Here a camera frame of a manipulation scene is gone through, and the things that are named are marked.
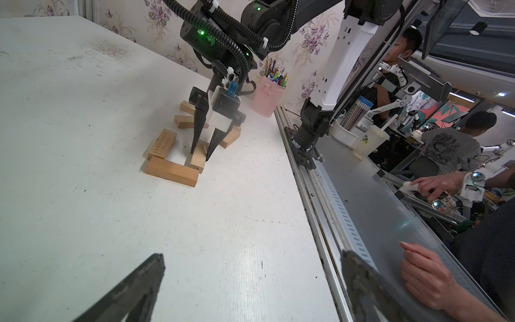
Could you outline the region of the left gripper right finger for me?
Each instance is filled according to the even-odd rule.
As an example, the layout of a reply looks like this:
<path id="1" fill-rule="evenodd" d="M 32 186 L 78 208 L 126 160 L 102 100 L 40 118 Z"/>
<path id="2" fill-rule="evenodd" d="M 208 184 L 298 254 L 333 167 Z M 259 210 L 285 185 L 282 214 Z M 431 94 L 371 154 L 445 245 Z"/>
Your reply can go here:
<path id="1" fill-rule="evenodd" d="M 341 265 L 354 321 L 415 320 L 390 283 L 357 253 L 344 251 Z"/>

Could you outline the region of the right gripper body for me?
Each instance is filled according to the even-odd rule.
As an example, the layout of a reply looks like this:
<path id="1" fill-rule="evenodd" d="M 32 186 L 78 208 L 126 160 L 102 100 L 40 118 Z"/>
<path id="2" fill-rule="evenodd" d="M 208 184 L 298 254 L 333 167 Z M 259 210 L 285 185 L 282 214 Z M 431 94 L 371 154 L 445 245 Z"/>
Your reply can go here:
<path id="1" fill-rule="evenodd" d="M 232 127 L 240 127 L 246 115 L 239 111 L 241 99 L 237 96 L 238 83 L 224 80 L 222 86 L 206 93 L 193 87 L 189 103 L 195 106 L 194 139 L 200 139 L 204 127 L 209 123 L 223 133 Z"/>

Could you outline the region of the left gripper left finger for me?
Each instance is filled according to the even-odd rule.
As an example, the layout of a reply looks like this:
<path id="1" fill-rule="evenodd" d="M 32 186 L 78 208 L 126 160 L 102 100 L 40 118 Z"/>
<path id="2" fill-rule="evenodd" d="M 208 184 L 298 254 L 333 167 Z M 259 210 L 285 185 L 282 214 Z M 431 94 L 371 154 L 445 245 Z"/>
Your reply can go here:
<path id="1" fill-rule="evenodd" d="M 151 255 L 75 320 L 150 321 L 165 270 L 164 255 Z"/>

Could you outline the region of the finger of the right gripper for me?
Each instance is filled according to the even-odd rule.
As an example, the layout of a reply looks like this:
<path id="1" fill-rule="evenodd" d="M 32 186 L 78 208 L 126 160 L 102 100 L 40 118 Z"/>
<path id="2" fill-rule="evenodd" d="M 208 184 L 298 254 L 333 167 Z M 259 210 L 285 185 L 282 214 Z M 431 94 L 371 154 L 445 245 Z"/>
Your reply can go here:
<path id="1" fill-rule="evenodd" d="M 209 147 L 207 149 L 207 156 L 206 161 L 210 159 L 210 157 L 213 155 L 214 151 L 216 150 L 217 146 L 220 145 L 220 143 L 230 134 L 230 132 L 233 130 L 233 124 L 231 124 L 226 131 L 222 131 L 218 128 L 215 128 L 213 135 L 211 137 Z"/>
<path id="2" fill-rule="evenodd" d="M 190 154 L 193 155 L 196 150 L 198 141 L 200 140 L 200 136 L 207 119 L 207 113 L 209 111 L 209 98 L 207 94 L 197 94 L 195 98 L 193 98 L 193 96 L 191 95 L 190 102 L 194 104 L 195 107 L 193 127 L 194 136 L 192 146 L 190 149 Z"/>

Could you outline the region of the wooden block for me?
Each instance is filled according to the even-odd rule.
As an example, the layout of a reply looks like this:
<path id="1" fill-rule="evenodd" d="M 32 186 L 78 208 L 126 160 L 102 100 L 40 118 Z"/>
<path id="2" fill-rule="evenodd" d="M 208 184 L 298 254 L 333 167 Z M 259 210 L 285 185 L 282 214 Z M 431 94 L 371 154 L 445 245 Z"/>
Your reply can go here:
<path id="1" fill-rule="evenodd" d="M 192 115 L 175 115 L 174 123 L 179 129 L 193 129 L 194 117 Z"/>
<path id="2" fill-rule="evenodd" d="M 151 157 L 145 170 L 146 174 L 163 178 L 181 185 L 196 187 L 199 171 L 168 160 Z"/>
<path id="3" fill-rule="evenodd" d="M 209 143 L 200 140 L 194 153 L 190 156 L 189 167 L 198 170 L 200 174 L 202 174 L 205 169 L 208 148 Z"/>
<path id="4" fill-rule="evenodd" d="M 228 148 L 230 145 L 232 145 L 236 140 L 240 138 L 240 135 L 241 127 L 234 127 L 219 145 L 223 148 Z"/>
<path id="5" fill-rule="evenodd" d="M 188 101 L 183 101 L 181 104 L 180 104 L 180 110 L 189 114 L 189 115 L 194 115 L 195 114 L 195 106 L 191 103 L 189 103 Z"/>

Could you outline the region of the wooden block top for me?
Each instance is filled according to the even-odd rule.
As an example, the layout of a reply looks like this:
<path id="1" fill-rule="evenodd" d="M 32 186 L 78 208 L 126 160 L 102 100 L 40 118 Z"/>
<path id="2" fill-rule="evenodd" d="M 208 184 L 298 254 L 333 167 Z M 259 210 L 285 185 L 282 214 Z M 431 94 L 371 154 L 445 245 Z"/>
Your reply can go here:
<path id="1" fill-rule="evenodd" d="M 189 115 L 194 115 L 195 114 L 195 106 L 191 103 L 189 103 L 188 101 L 183 101 L 181 104 L 180 104 L 180 110 L 189 114 Z"/>

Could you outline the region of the wooden block engraved text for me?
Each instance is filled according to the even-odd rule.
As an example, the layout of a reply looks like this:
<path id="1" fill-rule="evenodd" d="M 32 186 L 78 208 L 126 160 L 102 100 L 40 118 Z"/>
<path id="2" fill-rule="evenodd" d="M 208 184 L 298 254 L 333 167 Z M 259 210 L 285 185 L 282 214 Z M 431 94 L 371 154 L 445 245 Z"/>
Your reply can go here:
<path id="1" fill-rule="evenodd" d="M 172 147 L 174 146 L 177 133 L 163 129 L 151 149 L 148 152 L 147 160 L 151 160 L 153 157 L 167 159 Z"/>

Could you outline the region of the operator hand near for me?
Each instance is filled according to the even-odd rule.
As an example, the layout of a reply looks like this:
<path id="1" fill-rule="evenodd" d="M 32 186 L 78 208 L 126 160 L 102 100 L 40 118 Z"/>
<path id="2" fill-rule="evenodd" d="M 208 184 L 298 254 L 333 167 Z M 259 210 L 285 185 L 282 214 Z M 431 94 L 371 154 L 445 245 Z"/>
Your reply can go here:
<path id="1" fill-rule="evenodd" d="M 424 305 L 443 310 L 458 321 L 471 320 L 472 296 L 456 281 L 436 253 L 418 245 L 400 243 L 404 249 L 401 276 L 406 289 Z"/>

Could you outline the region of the operator hand far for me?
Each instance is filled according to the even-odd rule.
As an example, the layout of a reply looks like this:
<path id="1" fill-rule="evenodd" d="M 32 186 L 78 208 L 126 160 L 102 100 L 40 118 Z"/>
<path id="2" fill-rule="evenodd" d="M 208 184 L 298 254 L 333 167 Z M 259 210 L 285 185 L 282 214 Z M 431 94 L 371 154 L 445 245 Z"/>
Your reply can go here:
<path id="1" fill-rule="evenodd" d="M 443 174 L 433 177 L 423 177 L 411 182 L 417 191 L 426 197 L 429 202 L 436 201 L 444 192 L 453 191 L 460 188 L 464 182 L 466 173 L 456 171 L 454 173 Z"/>

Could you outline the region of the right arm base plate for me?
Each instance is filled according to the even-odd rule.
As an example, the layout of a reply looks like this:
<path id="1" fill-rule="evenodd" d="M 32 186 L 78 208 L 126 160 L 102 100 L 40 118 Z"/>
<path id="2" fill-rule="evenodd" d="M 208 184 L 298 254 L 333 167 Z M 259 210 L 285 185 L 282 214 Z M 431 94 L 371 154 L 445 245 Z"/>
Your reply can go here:
<path id="1" fill-rule="evenodd" d="M 284 133 L 286 134 L 286 139 L 288 145 L 292 150 L 292 155 L 294 160 L 298 166 L 303 166 L 307 170 L 314 170 L 317 168 L 315 162 L 321 160 L 321 155 L 318 153 L 315 147 L 310 149 L 302 148 L 295 140 L 294 136 L 296 134 L 296 130 L 290 127 L 284 127 Z"/>

